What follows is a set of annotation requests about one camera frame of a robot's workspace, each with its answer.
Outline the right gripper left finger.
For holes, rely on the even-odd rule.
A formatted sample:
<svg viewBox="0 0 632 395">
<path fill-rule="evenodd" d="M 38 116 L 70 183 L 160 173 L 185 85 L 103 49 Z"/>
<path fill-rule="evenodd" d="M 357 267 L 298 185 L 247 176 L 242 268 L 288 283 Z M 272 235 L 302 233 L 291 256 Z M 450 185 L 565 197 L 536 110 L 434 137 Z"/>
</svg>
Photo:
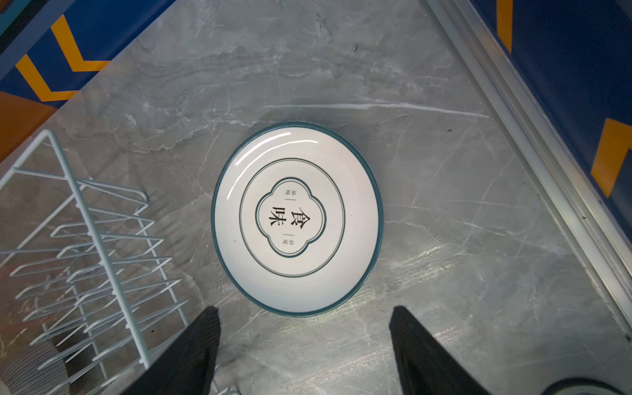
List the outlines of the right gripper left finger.
<svg viewBox="0 0 632 395">
<path fill-rule="evenodd" d="M 219 311 L 208 306 L 125 394 L 209 394 L 221 337 Z"/>
</svg>

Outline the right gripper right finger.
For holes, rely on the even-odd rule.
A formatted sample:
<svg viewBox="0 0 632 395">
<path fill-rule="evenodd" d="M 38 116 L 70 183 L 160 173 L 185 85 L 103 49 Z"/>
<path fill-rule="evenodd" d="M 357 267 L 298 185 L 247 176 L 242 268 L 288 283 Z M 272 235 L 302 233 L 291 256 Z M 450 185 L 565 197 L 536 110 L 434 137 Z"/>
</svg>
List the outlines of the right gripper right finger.
<svg viewBox="0 0 632 395">
<path fill-rule="evenodd" d="M 488 393 L 406 307 L 393 309 L 389 329 L 402 393 Z"/>
</svg>

